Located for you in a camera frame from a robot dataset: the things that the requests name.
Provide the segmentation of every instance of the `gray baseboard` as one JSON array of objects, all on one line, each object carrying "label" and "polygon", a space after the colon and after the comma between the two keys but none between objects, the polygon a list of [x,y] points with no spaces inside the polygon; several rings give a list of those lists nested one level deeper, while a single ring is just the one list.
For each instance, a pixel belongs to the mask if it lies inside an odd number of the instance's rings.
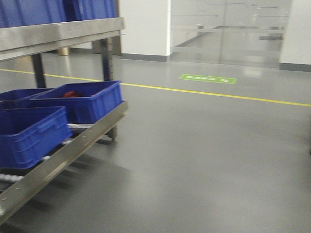
[{"label": "gray baseboard", "polygon": [[169,60],[169,56],[130,54],[130,53],[122,53],[122,58],[129,60],[143,60],[153,62],[167,62]]},{"label": "gray baseboard", "polygon": [[74,52],[74,53],[93,53],[93,49],[70,48],[70,52]]},{"label": "gray baseboard", "polygon": [[293,63],[280,63],[280,69],[281,70],[291,70],[291,71],[311,72],[311,65],[293,64]]}]

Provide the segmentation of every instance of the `crate handle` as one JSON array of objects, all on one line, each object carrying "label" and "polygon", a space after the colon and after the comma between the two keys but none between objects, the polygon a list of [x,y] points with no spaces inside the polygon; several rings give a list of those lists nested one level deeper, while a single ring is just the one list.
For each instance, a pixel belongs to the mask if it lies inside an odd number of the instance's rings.
[{"label": "crate handle", "polygon": [[48,128],[50,128],[51,126],[55,125],[55,120],[49,120],[47,122],[44,122],[42,125],[38,126],[38,129],[40,132],[43,132],[45,130],[47,130]]}]

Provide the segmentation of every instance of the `green floor sign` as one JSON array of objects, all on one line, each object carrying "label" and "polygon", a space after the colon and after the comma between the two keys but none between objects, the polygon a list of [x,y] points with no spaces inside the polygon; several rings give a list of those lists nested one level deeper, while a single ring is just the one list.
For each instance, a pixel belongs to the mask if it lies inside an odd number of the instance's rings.
[{"label": "green floor sign", "polygon": [[237,81],[236,79],[233,78],[223,78],[223,77],[194,75],[194,74],[183,74],[179,79],[213,82],[213,83],[226,83],[226,84],[235,84]]}]

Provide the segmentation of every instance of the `metal frame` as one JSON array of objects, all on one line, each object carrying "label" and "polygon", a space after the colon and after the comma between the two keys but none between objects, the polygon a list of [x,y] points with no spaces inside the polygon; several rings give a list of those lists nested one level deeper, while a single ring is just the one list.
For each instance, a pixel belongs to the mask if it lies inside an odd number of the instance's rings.
[{"label": "metal frame", "polygon": [[[32,56],[37,87],[46,87],[41,53],[85,42],[99,41],[101,45],[103,79],[113,80],[112,41],[120,42],[122,18],[33,25],[0,29],[0,62]],[[96,143],[104,134],[114,140],[117,122],[124,117],[124,101],[72,142],[55,152],[51,158],[0,194],[0,224],[38,193],[55,176]]]},{"label": "metal frame", "polygon": [[29,172],[0,195],[0,224],[38,193],[63,169],[77,159],[125,116],[127,103],[123,102],[72,142],[58,150],[51,158]]}]

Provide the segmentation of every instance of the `yellow floor line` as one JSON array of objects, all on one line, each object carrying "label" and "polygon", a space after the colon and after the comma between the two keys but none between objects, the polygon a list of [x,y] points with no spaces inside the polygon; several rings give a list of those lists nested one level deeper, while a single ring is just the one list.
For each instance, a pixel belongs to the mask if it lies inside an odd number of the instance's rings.
[{"label": "yellow floor line", "polygon": [[[8,72],[15,72],[15,73],[34,74],[33,72],[27,72],[27,71],[21,71],[21,70],[13,70],[13,69],[2,69],[2,68],[0,68],[0,70],[1,71],[8,71]],[[65,79],[77,79],[77,80],[84,80],[84,81],[91,81],[91,82],[100,82],[101,81],[101,80],[96,80],[96,79],[85,79],[85,78],[79,78],[79,77],[53,75],[53,74],[45,74],[45,76],[57,77],[57,78],[65,78]],[[242,99],[242,100],[256,100],[256,101],[262,101],[262,102],[280,103],[280,104],[288,104],[288,105],[295,105],[295,106],[311,107],[311,104],[307,104],[307,103],[295,103],[295,102],[287,102],[287,101],[279,101],[279,100],[269,100],[269,99],[261,99],[261,98],[246,97],[246,96],[234,96],[234,95],[227,95],[227,94],[220,94],[220,93],[211,93],[211,92],[203,92],[203,91],[191,91],[191,90],[175,89],[175,88],[160,87],[160,86],[140,85],[140,84],[132,84],[132,83],[121,83],[121,84],[125,85],[125,86],[144,87],[144,88],[157,89],[157,90],[176,91],[176,92],[185,92],[185,93],[209,95],[209,96],[228,97],[228,98]]]}]

